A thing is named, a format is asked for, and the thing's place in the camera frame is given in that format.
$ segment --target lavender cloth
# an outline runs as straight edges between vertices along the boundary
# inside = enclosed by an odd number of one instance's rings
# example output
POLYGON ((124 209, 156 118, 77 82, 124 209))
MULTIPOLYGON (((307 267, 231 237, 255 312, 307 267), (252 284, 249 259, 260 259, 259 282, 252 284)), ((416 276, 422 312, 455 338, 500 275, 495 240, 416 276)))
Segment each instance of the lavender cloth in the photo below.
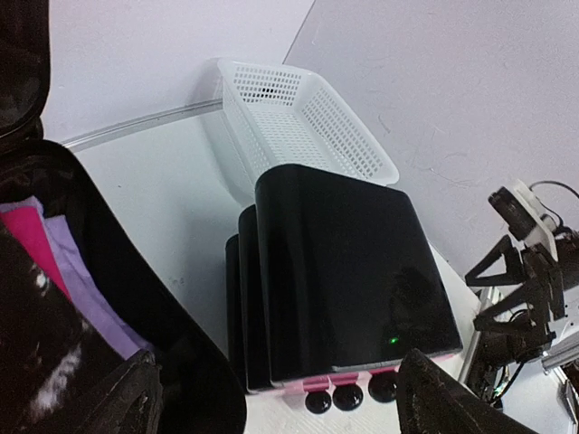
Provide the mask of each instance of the lavender cloth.
POLYGON ((97 289, 63 215, 45 220, 43 206, 35 197, 19 203, 0 204, 0 212, 10 212, 25 206, 35 208, 39 214, 72 303, 104 340, 124 359, 128 359, 140 348, 152 350, 152 345, 120 319, 97 289))

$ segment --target white table surface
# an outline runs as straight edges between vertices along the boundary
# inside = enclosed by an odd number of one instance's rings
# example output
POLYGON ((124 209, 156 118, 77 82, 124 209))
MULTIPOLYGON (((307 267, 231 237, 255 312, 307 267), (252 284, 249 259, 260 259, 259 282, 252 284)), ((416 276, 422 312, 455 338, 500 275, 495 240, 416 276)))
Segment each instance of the white table surface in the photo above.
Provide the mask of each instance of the white table surface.
MULTIPOLYGON (((224 246, 237 232, 243 207, 233 199, 235 189, 229 176, 223 176, 212 143, 229 146, 229 140, 223 113, 215 111, 77 153, 129 238, 225 353, 224 246)), ((440 362, 456 378, 479 301, 436 250, 433 254, 465 347, 440 362)), ((251 434, 399 432, 395 404, 378 404, 367 397, 353 412, 332 408, 321 416, 305 410, 303 397, 251 396, 247 402, 246 432, 251 434)))

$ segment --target black round foot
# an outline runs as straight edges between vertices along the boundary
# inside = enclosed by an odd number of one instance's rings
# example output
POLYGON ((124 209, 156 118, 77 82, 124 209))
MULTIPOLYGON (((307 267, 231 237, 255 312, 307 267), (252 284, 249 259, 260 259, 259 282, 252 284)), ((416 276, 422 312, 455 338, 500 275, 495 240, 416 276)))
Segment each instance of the black round foot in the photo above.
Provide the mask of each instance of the black round foot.
POLYGON ((362 393, 360 386, 357 384, 337 386, 332 397, 334 405, 342 411, 352 411, 357 409, 363 399, 364 394, 362 393))
POLYGON ((306 408, 314 414, 325 413, 331 406, 332 399, 327 392, 311 392, 306 397, 306 408))
POLYGON ((368 383, 370 396, 378 402, 387 403, 396 400, 396 372, 377 373, 368 383))

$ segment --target perforated basket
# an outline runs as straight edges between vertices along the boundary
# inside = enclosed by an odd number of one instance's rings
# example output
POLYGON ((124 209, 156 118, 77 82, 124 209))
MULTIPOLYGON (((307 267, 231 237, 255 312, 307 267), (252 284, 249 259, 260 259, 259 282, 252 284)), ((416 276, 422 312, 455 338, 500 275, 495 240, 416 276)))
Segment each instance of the perforated basket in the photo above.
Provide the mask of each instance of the perforated basket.
POLYGON ((255 184, 275 165, 298 163, 387 185, 398 170, 368 128, 314 72, 220 60, 223 111, 255 184))

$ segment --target white wall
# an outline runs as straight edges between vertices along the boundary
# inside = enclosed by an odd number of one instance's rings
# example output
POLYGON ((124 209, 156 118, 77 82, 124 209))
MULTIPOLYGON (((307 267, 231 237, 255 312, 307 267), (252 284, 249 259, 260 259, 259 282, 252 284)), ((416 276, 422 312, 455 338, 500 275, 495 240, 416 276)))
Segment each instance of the white wall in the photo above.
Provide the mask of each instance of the white wall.
MULTIPOLYGON (((463 275, 506 233, 501 185, 579 187, 579 4, 318 0, 287 63, 321 73, 382 142, 463 275)), ((579 202, 539 187, 579 228, 579 202)))
POLYGON ((212 97, 215 57, 282 62, 313 0, 51 2, 46 136, 62 141, 212 97))

